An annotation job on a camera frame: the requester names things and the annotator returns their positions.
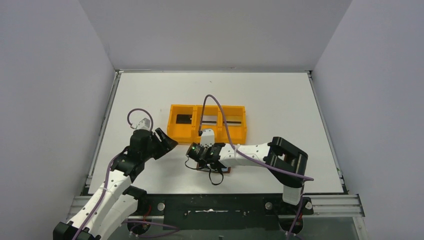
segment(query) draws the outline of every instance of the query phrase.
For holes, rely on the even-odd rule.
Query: white wall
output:
[[[313,71],[374,240],[423,239],[424,2],[353,0]]]
[[[0,3],[0,239],[46,240],[82,189],[114,68],[77,0]]]
[[[352,0],[79,0],[117,69],[311,70]]]

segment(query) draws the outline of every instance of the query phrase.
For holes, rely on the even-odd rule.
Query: gray floor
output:
[[[149,235],[164,232],[161,227],[151,227],[146,233]],[[304,228],[299,234],[304,240],[358,240],[354,221],[351,217],[341,218],[304,218]],[[109,240],[137,239],[129,237],[126,226],[118,228]],[[169,236],[158,238],[161,240],[238,240],[238,239],[269,239],[283,240],[285,235],[282,231],[265,231],[261,228],[243,230],[183,230]]]

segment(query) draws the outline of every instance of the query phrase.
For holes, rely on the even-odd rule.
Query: purple cable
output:
[[[223,107],[222,107],[222,106],[221,106],[221,104],[218,102],[218,100],[217,100],[217,99],[216,99],[213,95],[211,95],[211,94],[208,94],[208,95],[206,95],[206,97],[204,97],[204,101],[203,101],[203,108],[202,108],[202,110],[201,110],[201,116],[200,116],[200,125],[199,125],[199,129],[198,129],[198,130],[199,130],[199,132],[200,132],[200,131],[202,131],[202,121],[203,121],[203,115],[204,115],[204,113],[205,113],[206,100],[207,100],[209,97],[210,97],[210,98],[212,98],[212,99],[215,101],[216,105],[218,105],[218,107],[219,107],[219,110],[221,110],[222,119],[224,120],[224,125],[225,125],[226,135],[228,136],[228,142],[229,142],[230,146],[232,147],[232,149],[234,149],[234,150],[235,150],[235,149],[236,149],[236,147],[234,146],[233,141],[231,140],[231,137],[230,137],[230,131],[228,130],[227,119],[226,119],[226,117],[225,117]],[[267,168],[267,169],[274,170],[274,171],[276,171],[276,172],[279,172],[279,173],[282,173],[282,174],[286,174],[286,175],[289,175],[289,176],[297,177],[297,178],[303,179],[304,181],[313,181],[313,180],[314,180],[312,177],[309,177],[309,176],[303,176],[303,175],[300,175],[300,174],[296,174],[296,173],[293,173],[293,172],[285,171],[285,170],[278,169],[278,168],[276,168],[276,167],[273,167],[273,166],[267,165],[265,162],[262,162],[262,161],[259,161],[259,160],[256,160],[256,159],[254,159],[254,158],[249,157],[248,155],[246,155],[246,154],[244,154],[244,153],[240,152],[238,149],[236,150],[236,152],[237,152],[238,154],[240,154],[241,156],[243,156],[244,158],[246,158],[246,159],[248,159],[248,160],[250,160],[250,161],[252,161],[252,162],[254,162],[254,163],[257,163],[257,164],[259,164],[259,165],[261,165],[262,167],[265,167],[265,168]]]
[[[114,163],[115,159],[121,154],[124,153],[127,150],[125,148],[122,152],[118,153],[116,156],[112,158],[112,160],[109,162],[109,165],[107,165],[107,171],[106,171],[106,177],[104,179],[104,188],[103,191],[101,191],[100,198],[98,199],[97,203],[94,205],[94,208],[91,210],[91,212],[88,214],[88,216],[85,218],[85,220],[82,222],[81,226],[76,231],[75,235],[73,236],[72,240],[76,240],[78,235],[83,231],[86,224],[89,222],[90,218],[94,214],[94,212],[97,210],[97,208],[100,206],[100,203],[102,203],[103,198],[106,194],[106,189],[108,188],[108,182],[109,182],[109,170],[111,169],[112,164]]]
[[[302,185],[302,189],[300,190],[299,208],[297,209],[296,216],[294,217],[294,220],[293,220],[293,222],[291,223],[291,227],[290,227],[290,229],[289,229],[289,230],[288,230],[288,232],[287,232],[287,237],[285,238],[285,240],[289,240],[289,238],[290,238],[290,234],[292,234],[292,231],[293,231],[293,228],[295,227],[296,221],[298,220],[298,217],[299,217],[299,215],[301,214],[301,211],[302,211],[302,203],[303,203],[303,200],[304,200],[304,198],[303,198],[304,188],[305,188],[305,185]]]
[[[165,232],[165,233],[156,234],[156,235],[149,235],[149,236],[138,235],[139,238],[146,238],[146,239],[148,239],[148,238],[160,238],[160,237],[168,236],[168,235],[171,235],[171,234],[174,234],[174,233],[180,231],[180,229],[176,226],[166,225],[166,224],[157,223],[157,222],[143,221],[143,220],[128,220],[127,219],[123,222],[123,224],[138,224],[138,225],[134,225],[133,227],[131,227],[131,229],[129,230],[130,232],[132,232],[134,228],[136,228],[136,227],[138,227],[142,224],[156,225],[156,226],[175,229],[175,230],[170,231],[170,232]]]
[[[126,115],[126,121],[128,122],[128,124],[131,126],[132,123],[130,122],[130,115],[135,112],[135,111],[142,111],[144,113],[146,113],[148,115],[148,117],[150,118],[150,131],[153,130],[153,117],[152,115],[150,115],[150,113],[146,110],[144,110],[143,108],[134,108],[133,110],[129,111],[128,114]]]

